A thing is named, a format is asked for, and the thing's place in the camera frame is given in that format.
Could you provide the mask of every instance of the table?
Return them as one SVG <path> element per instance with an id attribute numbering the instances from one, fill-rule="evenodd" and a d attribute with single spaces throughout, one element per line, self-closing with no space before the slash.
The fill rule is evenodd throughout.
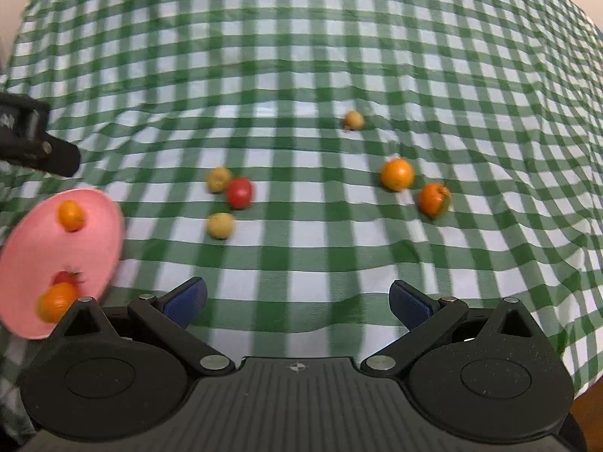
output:
<path id="1" fill-rule="evenodd" d="M 519 297 L 572 374 L 603 373 L 603 42 L 569 0 L 32 0 L 4 87 L 52 105 L 73 179 L 4 167 L 0 226 L 91 186 L 126 218 L 105 303 L 193 275 L 190 328 L 235 360 L 361 359 L 405 329 L 402 278 L 475 307 Z M 345 132 L 349 110 L 366 116 Z M 376 172 L 400 156 L 412 190 Z M 228 241 L 204 179 L 256 187 Z M 414 196 L 444 181 L 430 221 Z M 16 388 L 36 345 L 0 332 L 0 418 L 31 433 Z"/>

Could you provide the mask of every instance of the small orange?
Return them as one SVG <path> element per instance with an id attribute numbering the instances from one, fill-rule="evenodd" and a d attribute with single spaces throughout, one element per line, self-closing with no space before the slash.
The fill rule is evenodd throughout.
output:
<path id="1" fill-rule="evenodd" d="M 413 180 L 414 168 L 400 158 L 388 161 L 381 170 L 381 181 L 390 190 L 404 190 L 412 185 Z"/>
<path id="2" fill-rule="evenodd" d="M 77 298 L 77 289 L 71 284 L 55 284 L 38 298 L 37 314 L 44 323 L 58 323 Z"/>
<path id="3" fill-rule="evenodd" d="M 86 213 L 74 200 L 66 200 L 58 206 L 57 220 L 67 232 L 74 232 L 86 224 Z"/>
<path id="4" fill-rule="evenodd" d="M 228 184 L 232 180 L 232 173 L 223 166 L 214 168 L 207 175 L 207 188 L 212 193 L 220 193 L 226 190 Z"/>
<path id="5" fill-rule="evenodd" d="M 442 184 L 428 184 L 418 196 L 418 208 L 423 214 L 435 219 L 450 207 L 450 190 Z"/>

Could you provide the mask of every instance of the metal screw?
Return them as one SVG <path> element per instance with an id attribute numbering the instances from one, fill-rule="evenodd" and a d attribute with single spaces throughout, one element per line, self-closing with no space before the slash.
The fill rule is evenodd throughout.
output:
<path id="1" fill-rule="evenodd" d="M 373 371 L 388 371 L 396 366 L 396 361 L 387 355 L 373 355 L 367 358 L 367 366 Z"/>
<path id="2" fill-rule="evenodd" d="M 230 359 L 223 355 L 206 355 L 199 363 L 201 364 L 201 367 L 208 371 L 221 371 L 228 367 Z"/>

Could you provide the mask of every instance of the yellow fruit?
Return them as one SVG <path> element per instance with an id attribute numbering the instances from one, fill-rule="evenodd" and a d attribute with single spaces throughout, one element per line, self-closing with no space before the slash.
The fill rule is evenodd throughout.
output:
<path id="1" fill-rule="evenodd" d="M 381 170 L 381 181 L 390 190 L 404 190 L 412 185 L 413 180 L 414 168 L 400 158 L 388 161 Z"/>
<path id="2" fill-rule="evenodd" d="M 212 193 L 219 193 L 224 191 L 232 180 L 232 173 L 223 166 L 214 168 L 207 176 L 207 188 Z"/>
<path id="3" fill-rule="evenodd" d="M 38 298 L 37 314 L 44 323 L 56 324 L 77 298 L 77 289 L 71 284 L 55 284 Z"/>
<path id="4" fill-rule="evenodd" d="M 66 200 L 58 206 L 57 220 L 67 232 L 79 231 L 86 224 L 86 213 L 74 200 Z"/>
<path id="5" fill-rule="evenodd" d="M 343 123 L 346 129 L 358 131 L 364 126 L 364 117 L 356 111 L 351 111 L 346 114 L 343 119 Z"/>
<path id="6" fill-rule="evenodd" d="M 212 238 L 225 240 L 234 229 L 234 217 L 228 212 L 218 212 L 207 218 L 207 232 Z"/>

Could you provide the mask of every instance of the black bracket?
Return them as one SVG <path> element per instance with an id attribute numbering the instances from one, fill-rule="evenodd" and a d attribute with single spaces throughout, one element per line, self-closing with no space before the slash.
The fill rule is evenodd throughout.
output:
<path id="1" fill-rule="evenodd" d="M 49 116 L 45 102 L 0 92 L 0 160 L 73 176 L 80 167 L 80 151 L 46 132 Z"/>

